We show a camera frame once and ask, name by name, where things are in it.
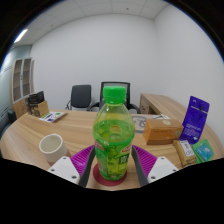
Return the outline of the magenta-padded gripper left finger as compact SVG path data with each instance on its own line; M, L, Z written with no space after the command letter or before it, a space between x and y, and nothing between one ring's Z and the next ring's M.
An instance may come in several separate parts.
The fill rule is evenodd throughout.
M48 171L81 187L87 185L95 147L89 146L71 157L61 157Z

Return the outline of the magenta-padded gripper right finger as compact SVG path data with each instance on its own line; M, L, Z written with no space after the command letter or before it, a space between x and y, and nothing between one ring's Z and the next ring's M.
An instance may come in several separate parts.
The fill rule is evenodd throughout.
M132 146L132 157L141 187L178 171L166 157L156 157L135 145Z

